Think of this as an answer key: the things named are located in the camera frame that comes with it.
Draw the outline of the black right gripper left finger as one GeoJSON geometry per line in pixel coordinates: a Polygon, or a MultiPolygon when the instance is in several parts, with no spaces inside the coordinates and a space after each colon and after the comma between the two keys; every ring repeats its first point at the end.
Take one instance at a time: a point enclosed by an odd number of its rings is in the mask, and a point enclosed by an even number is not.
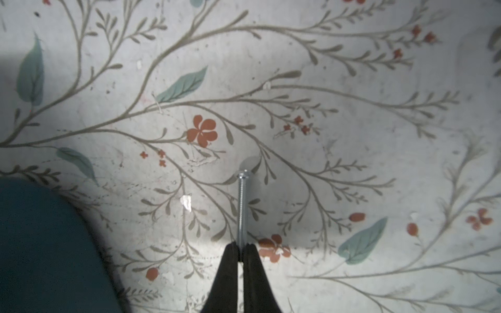
{"type": "Polygon", "coordinates": [[[202,313],[237,312],[239,256],[240,250],[235,242],[225,247],[202,313]]]}

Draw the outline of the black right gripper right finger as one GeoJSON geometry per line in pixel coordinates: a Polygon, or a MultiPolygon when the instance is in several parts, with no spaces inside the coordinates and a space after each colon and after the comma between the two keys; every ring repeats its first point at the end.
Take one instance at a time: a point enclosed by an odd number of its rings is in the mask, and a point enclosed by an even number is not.
{"type": "Polygon", "coordinates": [[[243,249],[243,304],[245,313],[282,313],[255,245],[243,249]]]}

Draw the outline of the silver screw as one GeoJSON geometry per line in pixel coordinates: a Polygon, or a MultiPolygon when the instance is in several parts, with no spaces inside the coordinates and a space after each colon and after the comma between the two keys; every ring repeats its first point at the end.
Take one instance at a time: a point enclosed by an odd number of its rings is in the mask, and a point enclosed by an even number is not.
{"type": "Polygon", "coordinates": [[[240,253],[247,244],[247,183],[250,178],[248,170],[241,170],[237,173],[238,180],[238,226],[237,226],[237,246],[240,253]]]}

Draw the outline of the teal plastic tray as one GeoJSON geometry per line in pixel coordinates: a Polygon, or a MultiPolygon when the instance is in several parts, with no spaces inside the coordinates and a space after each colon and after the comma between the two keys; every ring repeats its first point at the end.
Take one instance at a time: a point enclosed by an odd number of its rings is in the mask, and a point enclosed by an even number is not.
{"type": "Polygon", "coordinates": [[[93,238],[56,193],[1,179],[1,311],[121,312],[93,238]]]}

